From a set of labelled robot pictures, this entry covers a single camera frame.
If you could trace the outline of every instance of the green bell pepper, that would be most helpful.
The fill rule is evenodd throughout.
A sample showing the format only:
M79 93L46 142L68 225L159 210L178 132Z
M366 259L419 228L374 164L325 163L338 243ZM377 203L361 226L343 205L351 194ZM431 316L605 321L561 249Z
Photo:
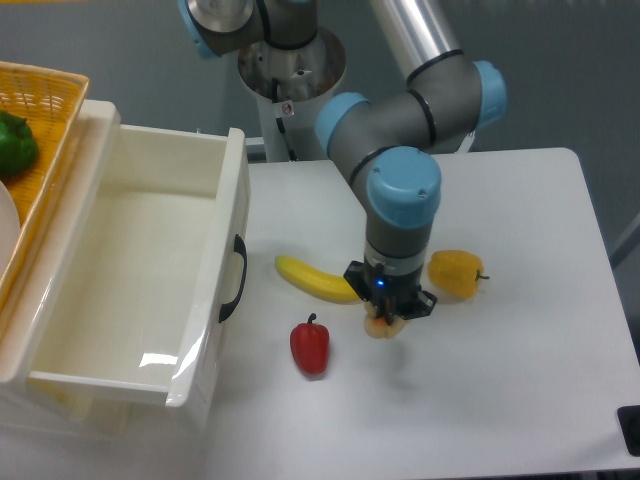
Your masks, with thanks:
M0 177L12 177L29 168L38 158L26 118L0 111Z

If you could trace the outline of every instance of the white storage bin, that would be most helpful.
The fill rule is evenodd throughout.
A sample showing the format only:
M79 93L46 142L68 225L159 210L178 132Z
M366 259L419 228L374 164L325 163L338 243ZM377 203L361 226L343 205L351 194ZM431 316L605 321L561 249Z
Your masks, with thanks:
M232 312L246 273L244 145L236 129L118 128L59 294L38 319L46 327L27 339L26 384L73 415L78 399L164 405L204 426L221 308Z

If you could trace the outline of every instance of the black handle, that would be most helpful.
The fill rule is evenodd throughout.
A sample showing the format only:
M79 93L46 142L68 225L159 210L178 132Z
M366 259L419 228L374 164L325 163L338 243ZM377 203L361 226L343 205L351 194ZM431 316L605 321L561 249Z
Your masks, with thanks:
M242 279L240 280L240 288L238 289L236 298L231 300L229 303L223 303L222 305L220 305L220 323L229 318L240 303L240 297L242 297L242 292L244 290L244 282L247 279L247 247L245 246L242 237L240 237L240 235L238 234L236 234L236 238L233 241L233 251L240 254L240 256L242 257Z
M634 457L640 457L640 405L620 407L618 421L627 450Z

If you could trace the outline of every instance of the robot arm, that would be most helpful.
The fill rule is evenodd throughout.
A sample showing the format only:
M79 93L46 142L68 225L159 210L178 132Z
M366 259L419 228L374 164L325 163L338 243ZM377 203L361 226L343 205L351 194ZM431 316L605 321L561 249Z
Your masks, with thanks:
M257 102L267 160L326 158L313 124L345 71L339 39L318 27L315 0L178 0L201 56L239 51Z
M188 7L188 18L201 22L197 31L203 41L220 53L264 40L265 51L280 55L276 64L286 65L287 59L299 62L314 41L322 41L316 35L313 0L180 2L183 15ZM499 119L506 109L506 88L489 63L465 57L436 1L370 3L406 76L407 90L377 104L357 93L340 94L317 114L315 132L367 214L364 261L352 262L345 278L373 305L376 316L391 324L396 315L429 315L436 302L422 290L420 276L440 203L441 175L422 150ZM199 20L203 12L222 16L235 29L224 31ZM241 18L244 24L238 28ZM327 56L316 69L324 80L331 64ZM269 80L269 74L263 77ZM324 90L300 99L325 94L337 81L330 80ZM272 100L279 100L277 92Z

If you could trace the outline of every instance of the black object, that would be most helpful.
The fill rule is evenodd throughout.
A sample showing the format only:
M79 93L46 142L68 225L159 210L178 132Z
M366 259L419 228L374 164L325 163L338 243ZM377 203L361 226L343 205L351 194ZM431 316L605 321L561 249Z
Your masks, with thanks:
M420 94L420 92L409 89L407 93L416 99L420 108L422 109L422 113L424 114L424 118L427 120L427 127L429 128L429 146L433 147L436 143L437 131L436 131L436 121L433 118L433 113L431 113L431 107L429 103L424 99L424 97Z
M627 450L634 457L640 457L640 405L620 407L618 420Z
M278 103L278 85L280 82L277 78L271 79L271 102L273 104ZM282 118L276 117L276 125L278 126L278 131L280 135L282 135L282 140L284 141L284 146L287 149L287 153L289 154L289 160L291 162L297 162L298 157L296 153L293 151L293 147L289 143L289 139L287 138L287 130L284 128L284 122Z
M446 60L449 57L455 57L456 55L464 55L464 52L461 49L456 48L455 50L449 50L448 52L444 52L442 55L438 55L437 57L432 58L428 62L423 63L422 65L420 65L418 68L416 68L413 72L409 74L409 76L407 77L407 85L410 85L411 82L413 82L415 78L418 75L420 75L422 72L424 72L427 68L433 67L436 63L442 60Z
M376 318L384 316L388 325L393 323L394 315L405 320L431 315L438 298L422 290L419 283L422 268L402 276L385 275L383 270L382 264L372 267L354 260L344 278L362 301L376 307Z
M220 319L218 320L219 323L222 323L227 318L229 318L240 303L240 297L242 297L242 292L244 291L244 283L247 280L247 247L244 244L244 240L242 240L242 237L238 234L236 234L236 238L233 241L233 251L240 254L243 260L242 279L240 280L240 288L238 289L236 298L231 300L229 303L223 303L222 305L220 305Z

